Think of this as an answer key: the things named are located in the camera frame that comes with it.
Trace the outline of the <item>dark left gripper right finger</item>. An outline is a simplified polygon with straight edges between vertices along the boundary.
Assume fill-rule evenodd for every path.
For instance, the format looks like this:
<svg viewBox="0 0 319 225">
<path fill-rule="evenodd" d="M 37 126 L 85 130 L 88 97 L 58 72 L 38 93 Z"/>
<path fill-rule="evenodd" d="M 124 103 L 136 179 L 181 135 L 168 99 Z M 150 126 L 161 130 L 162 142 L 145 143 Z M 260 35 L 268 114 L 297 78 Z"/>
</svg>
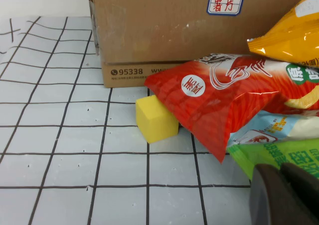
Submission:
<svg viewBox="0 0 319 225">
<path fill-rule="evenodd" d="M 310 213 L 319 219 L 319 180 L 314 175 L 292 163 L 283 163 L 281 173 L 290 183 L 299 199 Z"/>
</svg>

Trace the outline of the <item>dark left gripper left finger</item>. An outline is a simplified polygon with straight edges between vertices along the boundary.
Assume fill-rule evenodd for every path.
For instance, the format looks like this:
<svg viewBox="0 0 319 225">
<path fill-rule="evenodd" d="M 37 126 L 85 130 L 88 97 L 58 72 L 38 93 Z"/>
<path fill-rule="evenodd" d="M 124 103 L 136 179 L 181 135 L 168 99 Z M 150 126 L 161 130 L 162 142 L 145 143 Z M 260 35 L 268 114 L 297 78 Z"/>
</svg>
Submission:
<svg viewBox="0 0 319 225">
<path fill-rule="evenodd" d="M 280 168 L 257 164 L 250 191 L 250 216 L 253 225 L 317 225 Z"/>
</svg>

